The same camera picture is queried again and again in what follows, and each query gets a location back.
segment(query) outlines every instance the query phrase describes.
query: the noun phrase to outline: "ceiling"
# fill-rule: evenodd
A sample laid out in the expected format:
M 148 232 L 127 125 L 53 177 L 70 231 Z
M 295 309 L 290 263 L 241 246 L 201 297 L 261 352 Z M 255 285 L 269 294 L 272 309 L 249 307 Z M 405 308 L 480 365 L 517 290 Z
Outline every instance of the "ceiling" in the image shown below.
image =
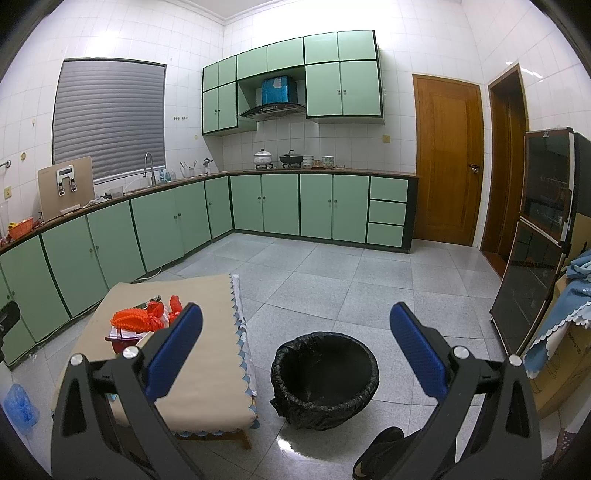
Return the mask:
M 269 0 L 189 0 L 191 3 L 207 8 L 223 18 L 266 4 Z

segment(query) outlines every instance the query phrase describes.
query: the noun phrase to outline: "window blind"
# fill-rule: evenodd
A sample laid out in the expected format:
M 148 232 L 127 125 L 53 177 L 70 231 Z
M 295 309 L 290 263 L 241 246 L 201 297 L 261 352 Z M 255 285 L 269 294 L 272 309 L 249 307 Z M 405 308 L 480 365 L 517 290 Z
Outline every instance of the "window blind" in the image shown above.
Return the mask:
M 160 65 L 119 60 L 64 61 L 53 118 L 53 158 L 92 157 L 98 180 L 165 167 L 164 72 Z

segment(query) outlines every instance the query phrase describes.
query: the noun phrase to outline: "blue box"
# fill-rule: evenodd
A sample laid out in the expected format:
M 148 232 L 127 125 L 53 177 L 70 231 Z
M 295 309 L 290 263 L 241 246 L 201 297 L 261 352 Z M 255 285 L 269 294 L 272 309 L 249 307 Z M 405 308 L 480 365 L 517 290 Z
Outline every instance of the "blue box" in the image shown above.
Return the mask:
M 296 81 L 288 76 L 263 80 L 262 104 L 277 102 L 297 103 Z

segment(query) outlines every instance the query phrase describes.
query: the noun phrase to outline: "blue plastic bag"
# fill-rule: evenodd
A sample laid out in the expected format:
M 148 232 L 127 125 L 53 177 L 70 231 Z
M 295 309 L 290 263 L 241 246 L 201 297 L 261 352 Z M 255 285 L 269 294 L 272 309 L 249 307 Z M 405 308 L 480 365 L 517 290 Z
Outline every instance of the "blue plastic bag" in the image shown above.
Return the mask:
M 29 400 L 29 395 L 18 383 L 13 384 L 4 399 L 4 411 L 14 426 L 27 434 L 39 421 L 39 410 Z

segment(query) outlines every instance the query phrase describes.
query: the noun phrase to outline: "wooden door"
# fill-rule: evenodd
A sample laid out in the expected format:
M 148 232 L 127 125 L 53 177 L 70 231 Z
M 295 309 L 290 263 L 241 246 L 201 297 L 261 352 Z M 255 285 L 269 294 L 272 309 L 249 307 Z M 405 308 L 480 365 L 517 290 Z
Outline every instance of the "wooden door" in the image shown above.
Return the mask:
M 415 237 L 471 245 L 484 164 L 480 87 L 414 75 L 414 91 L 419 177 Z

